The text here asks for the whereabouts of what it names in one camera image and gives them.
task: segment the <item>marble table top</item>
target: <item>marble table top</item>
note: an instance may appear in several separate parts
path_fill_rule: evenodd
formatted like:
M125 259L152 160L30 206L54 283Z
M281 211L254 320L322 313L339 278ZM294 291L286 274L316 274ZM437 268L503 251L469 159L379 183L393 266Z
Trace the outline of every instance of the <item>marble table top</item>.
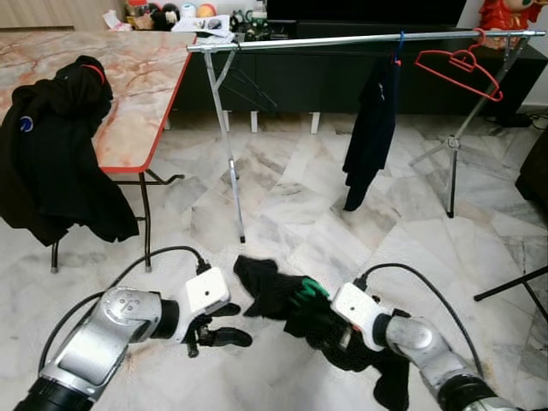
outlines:
M181 83L192 33L0 33L0 122L18 87L53 78L79 55L97 58L114 92L93 146L107 173L145 171Z

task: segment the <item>black jacket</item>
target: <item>black jacket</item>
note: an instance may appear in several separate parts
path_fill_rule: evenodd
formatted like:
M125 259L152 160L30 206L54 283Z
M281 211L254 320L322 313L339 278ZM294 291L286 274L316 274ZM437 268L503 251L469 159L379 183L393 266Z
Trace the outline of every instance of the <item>black jacket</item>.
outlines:
M361 372L374 366L382 374L373 391L377 402L390 411L408 409L409 361L388 349L371 351L356 330L350 332L348 346L342 348L349 325L331 310L327 293L318 292L319 283L310 277L282 274L271 259L243 255L238 256L234 273L254 298L244 315L285 320L285 332L306 338L312 348L321 349L331 364L345 371ZM404 312L398 315L408 317Z
M382 58L361 92L360 112L342 167L350 186L345 210L360 206L377 171L384 168L396 127L399 76L399 63Z
M17 88L12 100L0 128L0 216L45 245L74 223L106 241L139 234L128 202L98 167L92 146L112 100L101 63L80 56L53 80ZM22 118L32 129L21 131Z

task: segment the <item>hanging black garment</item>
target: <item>hanging black garment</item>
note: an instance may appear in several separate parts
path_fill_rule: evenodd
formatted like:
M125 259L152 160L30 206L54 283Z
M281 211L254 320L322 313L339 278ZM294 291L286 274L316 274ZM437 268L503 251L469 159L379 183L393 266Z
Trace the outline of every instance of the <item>hanging black garment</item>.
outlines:
M350 187L344 210L354 211L366 197L369 185L384 168L396 127L400 63L393 57L377 61L360 95L360 112L354 124L342 170Z
M310 277L279 273L271 259L239 256L234 273L255 299L244 315L286 320L285 332L306 338L312 348L321 349L331 364L345 371L374 366L382 374L373 391L377 402L390 411L408 409L409 361L388 349L367 348L362 335L331 310L327 293L318 283ZM350 342L342 349L340 342L347 331Z
M21 86L0 128L0 216L44 245L74 223L106 241L139 234L120 188L98 167L92 137L110 110L112 90L92 57L53 80Z

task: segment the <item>cabinet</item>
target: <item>cabinet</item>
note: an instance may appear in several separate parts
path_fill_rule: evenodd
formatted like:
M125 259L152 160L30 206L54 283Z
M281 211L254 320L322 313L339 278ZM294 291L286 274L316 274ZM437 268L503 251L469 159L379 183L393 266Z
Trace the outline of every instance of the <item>cabinet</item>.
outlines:
M468 48L470 44L469 40L405 44L400 55L402 73L398 113L468 115L480 96L416 67L414 61L422 50L456 51ZM393 50L394 45L388 44L339 45L243 51L238 53L236 58L240 61L240 69L277 104L278 111L355 113L360 108L358 97L361 89L375 62L380 57L390 56ZM226 52L213 55L217 72L220 71L226 56ZM496 73L503 64L501 51L480 48L477 51L477 58L491 73ZM434 57L434 60L432 65L439 66L444 72L451 69L447 61L443 61L441 57ZM514 114L547 63L548 58L533 47L527 46L501 85L504 100L500 103L489 102L481 114ZM234 87L250 99L255 98L260 104L264 101L258 98L259 95L252 87L240 84L232 76L227 77L224 84ZM479 81L474 85L479 89L486 88L485 82ZM221 99L225 110L274 111L272 108L258 107L225 88L221 88ZM204 58L199 53L194 54L189 62L174 107L180 110L214 109Z

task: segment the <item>baseboard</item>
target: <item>baseboard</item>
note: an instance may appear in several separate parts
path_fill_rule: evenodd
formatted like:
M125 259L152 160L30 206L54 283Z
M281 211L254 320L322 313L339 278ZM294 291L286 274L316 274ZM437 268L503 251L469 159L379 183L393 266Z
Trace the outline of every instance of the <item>baseboard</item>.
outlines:
M522 104L518 113L533 114L548 110L548 104Z

